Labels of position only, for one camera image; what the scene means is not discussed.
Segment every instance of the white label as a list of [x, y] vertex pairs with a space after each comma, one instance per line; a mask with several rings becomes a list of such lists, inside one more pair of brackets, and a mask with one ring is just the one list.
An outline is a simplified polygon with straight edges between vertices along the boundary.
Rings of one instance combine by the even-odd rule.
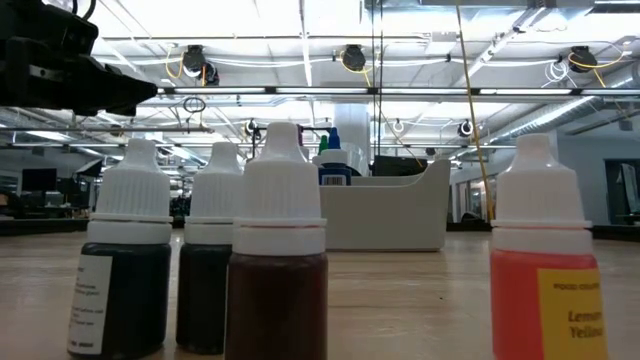
[[111, 256], [80, 255], [69, 321], [67, 349], [70, 352], [87, 355], [102, 353], [111, 261]]
[[322, 185], [345, 186], [347, 185], [347, 177], [344, 175], [322, 175]]

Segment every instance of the yellow label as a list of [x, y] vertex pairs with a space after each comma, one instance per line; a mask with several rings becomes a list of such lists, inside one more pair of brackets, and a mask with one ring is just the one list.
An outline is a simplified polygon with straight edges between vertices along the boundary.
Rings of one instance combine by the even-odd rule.
[[545, 360], [605, 360], [600, 273], [538, 269]]

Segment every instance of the table surface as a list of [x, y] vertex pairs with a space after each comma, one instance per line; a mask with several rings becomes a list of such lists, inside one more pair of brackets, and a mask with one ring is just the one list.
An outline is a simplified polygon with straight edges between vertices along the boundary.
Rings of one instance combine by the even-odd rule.
[[[0, 238], [0, 359], [68, 359], [66, 336], [85, 234]], [[441, 253], [331, 253], [330, 360], [493, 360], [489, 234], [450, 233]], [[163, 350], [174, 340], [178, 241]], [[612, 360], [640, 353], [640, 244], [596, 242]]]

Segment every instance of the blue bottle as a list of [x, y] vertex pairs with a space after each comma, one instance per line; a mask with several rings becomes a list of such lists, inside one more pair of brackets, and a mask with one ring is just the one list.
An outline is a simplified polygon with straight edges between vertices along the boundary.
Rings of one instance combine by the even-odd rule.
[[351, 169], [347, 167], [349, 155], [340, 148], [338, 129], [331, 128], [329, 148], [322, 152], [322, 168], [318, 171], [320, 185], [350, 186]]

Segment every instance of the bottle label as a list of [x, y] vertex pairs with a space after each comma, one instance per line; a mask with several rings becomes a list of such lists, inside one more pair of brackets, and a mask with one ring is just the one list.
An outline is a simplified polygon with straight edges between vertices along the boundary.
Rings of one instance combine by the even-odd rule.
[[344, 175], [322, 175], [322, 184], [326, 186], [345, 186], [347, 177]]
[[545, 360], [605, 360], [598, 269], [538, 269]]
[[76, 354], [100, 355], [109, 298], [111, 256], [80, 255], [71, 306], [67, 349]]

